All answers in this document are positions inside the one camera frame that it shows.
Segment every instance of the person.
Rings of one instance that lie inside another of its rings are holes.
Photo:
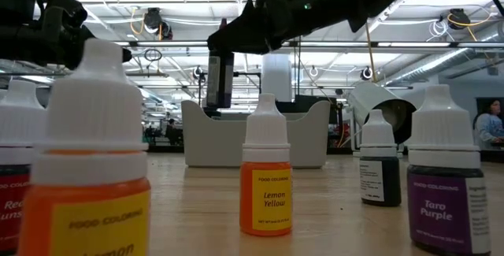
[[[481,150],[498,150],[500,147],[492,146],[492,143],[504,142],[504,129],[502,120],[498,116],[501,113],[501,103],[498,99],[489,99],[478,115],[474,118],[472,127],[476,145]]]

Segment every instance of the wooden table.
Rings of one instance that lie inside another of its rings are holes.
[[[410,242],[403,165],[399,208],[361,204],[351,156],[331,156],[323,169],[295,170],[294,231],[261,238],[239,230],[238,169],[189,169],[182,154],[150,154],[150,256],[429,255]],[[484,171],[492,255],[504,255],[504,165],[484,164]]]

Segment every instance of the dropper bottle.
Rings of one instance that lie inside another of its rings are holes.
[[[275,95],[259,95],[256,110],[246,120],[240,169],[239,222],[254,236],[281,236],[292,227],[292,180],[287,120],[275,105]]]
[[[122,49],[87,40],[78,69],[53,85],[18,256],[148,254],[142,100]]]
[[[401,178],[397,144],[392,125],[381,110],[371,110],[362,126],[361,198],[364,204],[374,206],[399,206],[401,204]]]
[[[23,197],[35,158],[33,143],[40,140],[46,110],[35,95],[36,85],[11,80],[0,101],[0,255],[17,250]]]
[[[436,255],[490,255],[487,190],[469,112],[447,85],[426,89],[409,145],[409,235]]]

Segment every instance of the ceiling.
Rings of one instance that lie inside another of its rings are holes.
[[[134,41],[134,40],[156,40],[147,32],[137,35],[132,31],[141,30],[141,17],[149,7],[161,8],[162,16],[169,22],[173,30],[173,40],[199,40],[206,41],[207,37],[218,29],[218,24],[222,18],[232,20],[236,18],[241,9],[241,1],[238,0],[79,0],[84,4],[89,12],[86,26],[91,29],[94,35],[100,39],[112,41]],[[393,13],[382,18],[383,23],[371,23],[372,41],[410,41],[425,42],[430,41],[467,41],[469,33],[467,30],[448,30],[443,36],[434,37],[432,32],[433,21],[439,16],[447,15],[449,9],[461,8],[470,15],[472,22],[479,22],[488,18],[488,13],[496,12],[491,0],[405,0],[401,2]],[[487,22],[473,27],[477,32],[486,28],[499,20],[493,16]],[[322,28],[311,35],[303,38],[305,41],[365,41],[365,29],[353,33],[348,23],[342,22],[334,24],[328,28]],[[160,49],[168,55],[158,62],[150,64],[143,56],[143,50],[135,50],[138,54],[138,61],[130,61],[124,64],[126,73],[135,74],[141,72],[157,73],[162,72],[165,76],[132,76],[133,82],[141,85],[190,85],[192,72],[197,66],[205,69],[207,66],[207,51],[205,48],[191,48],[190,55],[187,56],[185,48],[164,48]],[[380,71],[381,76],[391,76],[407,65],[428,56],[432,51],[425,52],[394,52],[385,53],[383,51],[373,54],[375,67]],[[369,66],[369,53],[367,50],[345,50],[345,52],[333,52],[328,49],[318,52],[303,52],[301,60],[309,67],[319,68],[320,72],[314,78],[317,83],[325,85],[352,85],[360,80],[360,71]],[[260,72],[262,64],[261,56],[247,56],[237,54],[235,56],[235,71]],[[313,84],[307,74],[304,74],[302,84]],[[235,78],[235,84],[252,84],[250,79],[245,77]],[[180,90],[150,89],[152,95],[158,96],[166,102],[180,102],[182,99],[193,98],[197,94],[195,90],[186,92]],[[233,97],[236,98],[257,98],[257,90],[236,90]],[[249,106],[237,108],[249,110]]]

